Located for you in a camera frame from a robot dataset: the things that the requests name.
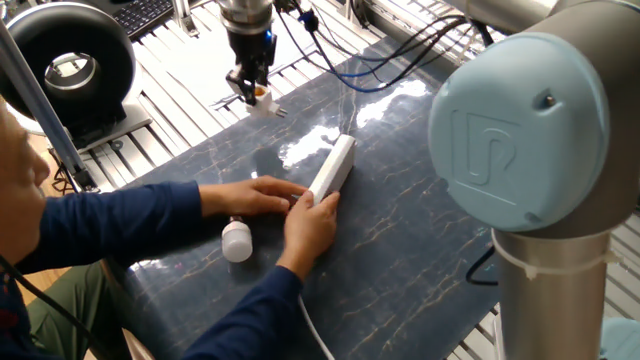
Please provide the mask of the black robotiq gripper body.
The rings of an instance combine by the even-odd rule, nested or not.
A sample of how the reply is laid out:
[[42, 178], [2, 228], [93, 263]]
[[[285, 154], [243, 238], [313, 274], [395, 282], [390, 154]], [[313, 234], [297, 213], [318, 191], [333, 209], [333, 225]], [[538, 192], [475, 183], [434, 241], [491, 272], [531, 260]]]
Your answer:
[[228, 32], [230, 46], [236, 55], [236, 67], [243, 67], [257, 82], [257, 65], [274, 64], [277, 36], [270, 29], [256, 34]]

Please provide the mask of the person's left hand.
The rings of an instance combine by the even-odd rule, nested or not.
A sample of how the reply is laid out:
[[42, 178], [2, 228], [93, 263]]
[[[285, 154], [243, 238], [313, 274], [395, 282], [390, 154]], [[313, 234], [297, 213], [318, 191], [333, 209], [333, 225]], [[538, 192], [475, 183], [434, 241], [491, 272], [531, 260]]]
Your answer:
[[287, 213], [295, 197], [306, 190], [304, 186], [271, 176], [199, 187], [204, 216]]

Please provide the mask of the person's right hand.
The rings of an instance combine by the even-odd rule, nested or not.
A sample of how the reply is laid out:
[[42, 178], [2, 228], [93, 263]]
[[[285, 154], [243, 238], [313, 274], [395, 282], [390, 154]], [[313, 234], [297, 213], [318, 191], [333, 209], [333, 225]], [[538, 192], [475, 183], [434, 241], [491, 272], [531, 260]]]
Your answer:
[[305, 280], [315, 260], [334, 242], [339, 199], [340, 194], [334, 192], [315, 205], [313, 193], [306, 191], [297, 200], [286, 217], [278, 266]]

